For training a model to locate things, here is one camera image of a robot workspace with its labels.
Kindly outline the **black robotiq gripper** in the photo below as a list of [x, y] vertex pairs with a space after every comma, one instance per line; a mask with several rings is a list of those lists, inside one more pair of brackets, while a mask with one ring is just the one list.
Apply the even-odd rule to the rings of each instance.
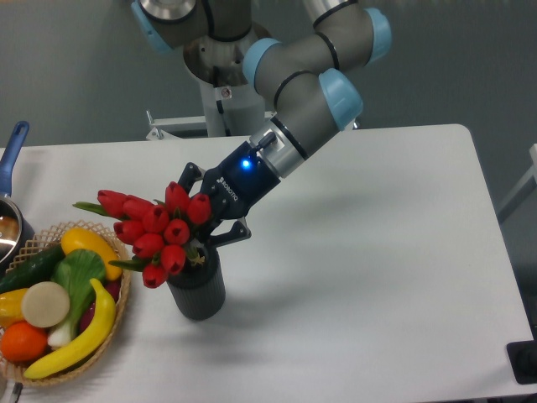
[[245, 216], [280, 183], [278, 176], [254, 151], [244, 142], [207, 172], [193, 162], [183, 169], [177, 183], [190, 196], [194, 184], [202, 182], [201, 193], [209, 197], [213, 221], [237, 219], [226, 233], [201, 234], [200, 243], [219, 248], [251, 238]]

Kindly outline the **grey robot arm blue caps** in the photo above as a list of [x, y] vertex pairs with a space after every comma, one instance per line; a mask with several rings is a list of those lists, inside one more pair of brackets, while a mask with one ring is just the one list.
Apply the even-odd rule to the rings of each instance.
[[252, 18], [249, 1], [135, 1], [133, 15], [159, 52], [182, 49], [206, 87], [209, 127], [245, 141], [217, 167], [188, 164], [180, 184], [201, 183], [212, 214], [196, 237], [217, 247], [249, 238], [250, 208], [353, 123], [362, 99], [347, 71], [384, 57], [387, 18], [356, 1], [307, 1], [313, 33], [291, 44]]

